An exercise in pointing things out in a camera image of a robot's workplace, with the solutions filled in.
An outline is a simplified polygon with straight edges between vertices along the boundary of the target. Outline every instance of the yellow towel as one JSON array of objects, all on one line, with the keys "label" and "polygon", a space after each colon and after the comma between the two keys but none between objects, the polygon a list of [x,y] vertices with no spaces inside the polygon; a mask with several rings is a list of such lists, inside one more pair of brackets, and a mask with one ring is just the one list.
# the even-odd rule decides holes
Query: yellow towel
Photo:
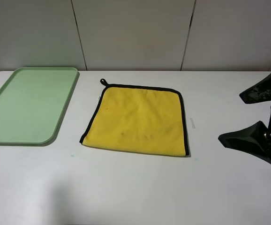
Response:
[{"label": "yellow towel", "polygon": [[105,85],[80,143],[95,148],[184,157],[189,154],[181,94],[173,89]]}]

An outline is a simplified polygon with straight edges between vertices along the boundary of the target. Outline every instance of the green tray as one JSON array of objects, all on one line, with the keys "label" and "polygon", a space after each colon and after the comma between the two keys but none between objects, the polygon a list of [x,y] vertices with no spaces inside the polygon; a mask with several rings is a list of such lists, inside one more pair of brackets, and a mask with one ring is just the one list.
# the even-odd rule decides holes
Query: green tray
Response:
[{"label": "green tray", "polygon": [[44,144],[57,133],[78,78],[75,68],[17,69],[0,88],[0,144]]}]

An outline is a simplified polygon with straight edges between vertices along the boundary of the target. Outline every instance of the tray rim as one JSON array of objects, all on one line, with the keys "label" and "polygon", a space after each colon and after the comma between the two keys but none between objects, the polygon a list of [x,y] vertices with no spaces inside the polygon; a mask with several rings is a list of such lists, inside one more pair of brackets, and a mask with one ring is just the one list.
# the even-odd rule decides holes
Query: tray rim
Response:
[{"label": "tray rim", "polygon": [[69,105],[69,99],[71,99],[78,77],[79,77],[79,72],[76,68],[74,67],[21,67],[16,69],[15,71],[13,71],[13,73],[11,74],[11,76],[5,81],[5,83],[0,87],[0,95],[1,93],[5,90],[5,88],[7,88],[7,86],[9,85],[9,83],[13,80],[13,78],[18,74],[18,72],[22,71],[22,70],[41,70],[41,69],[49,69],[49,70],[53,70],[53,69],[69,69],[69,70],[73,70],[74,72],[76,72],[75,74],[75,78],[73,80],[72,86],[70,88],[70,91],[68,93],[68,96],[66,98],[65,104],[60,112],[60,116],[57,120],[57,123],[55,125],[55,129],[52,133],[52,135],[45,141],[42,142],[0,142],[0,145],[42,145],[45,144],[47,142],[49,142],[55,135],[56,135],[56,131],[58,129],[58,126],[60,125],[60,120],[62,119],[62,117],[64,116],[65,110],[67,110],[67,107]]}]

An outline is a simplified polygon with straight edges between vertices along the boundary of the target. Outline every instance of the white tabletop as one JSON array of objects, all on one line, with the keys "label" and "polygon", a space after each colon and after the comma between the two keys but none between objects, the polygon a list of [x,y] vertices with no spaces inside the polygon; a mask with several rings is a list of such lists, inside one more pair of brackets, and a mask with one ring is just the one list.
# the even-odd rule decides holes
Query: white tabletop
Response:
[{"label": "white tabletop", "polygon": [[[0,87],[11,73],[0,72]],[[218,141],[268,124],[271,102],[246,105],[239,97],[268,74],[81,71],[52,144],[0,146],[0,225],[271,225],[271,165]],[[82,146],[101,78],[178,90],[191,157]]]}]

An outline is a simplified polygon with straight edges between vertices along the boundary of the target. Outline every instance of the microfiber cloth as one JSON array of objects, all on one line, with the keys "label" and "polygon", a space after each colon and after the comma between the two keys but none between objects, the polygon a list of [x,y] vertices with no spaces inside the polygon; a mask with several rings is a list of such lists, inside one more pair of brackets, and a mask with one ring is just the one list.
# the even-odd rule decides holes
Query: microfiber cloth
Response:
[{"label": "microfiber cloth", "polygon": [[107,150],[189,155],[184,105],[173,89],[105,85],[80,143]]}]

